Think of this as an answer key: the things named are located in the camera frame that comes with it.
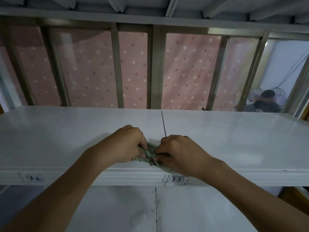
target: green rag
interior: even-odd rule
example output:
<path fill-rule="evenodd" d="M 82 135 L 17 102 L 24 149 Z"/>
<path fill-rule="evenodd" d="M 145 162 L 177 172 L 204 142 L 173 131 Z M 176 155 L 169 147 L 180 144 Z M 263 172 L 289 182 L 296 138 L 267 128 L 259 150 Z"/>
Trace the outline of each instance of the green rag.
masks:
<path fill-rule="evenodd" d="M 156 166 L 161 168 L 162 166 L 160 166 L 157 161 L 154 161 L 154 158 L 157 155 L 168 155 L 168 156 L 170 156 L 170 154 L 168 154 L 168 153 L 156 154 L 156 153 L 154 153 L 155 149 L 157 148 L 156 145 L 147 142 L 147 146 L 148 146 L 148 150 L 144 151 L 145 155 L 146 155 L 146 158 L 145 159 L 143 159 L 143 158 L 135 158 L 135 160 L 143 161 L 143 162 L 149 163 L 150 166 L 156 165 Z"/>

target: person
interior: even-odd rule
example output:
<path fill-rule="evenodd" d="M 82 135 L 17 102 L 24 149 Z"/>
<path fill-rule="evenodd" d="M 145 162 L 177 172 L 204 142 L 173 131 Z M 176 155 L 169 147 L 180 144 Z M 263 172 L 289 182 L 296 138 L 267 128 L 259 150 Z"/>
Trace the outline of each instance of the person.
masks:
<path fill-rule="evenodd" d="M 45 191 L 33 199 L 2 232 L 65 231 L 88 188 L 109 166 L 142 157 L 147 141 L 139 128 L 127 125 L 87 149 Z M 220 191 L 258 231 L 308 231 L 309 217 L 251 183 L 187 136 L 161 140 L 156 161 L 183 175 L 201 179 Z"/>
<path fill-rule="evenodd" d="M 261 93 L 261 97 L 253 104 L 248 104 L 244 107 L 244 112 L 273 112 L 280 113 L 281 107 L 276 103 L 276 93 L 274 90 L 267 89 Z"/>

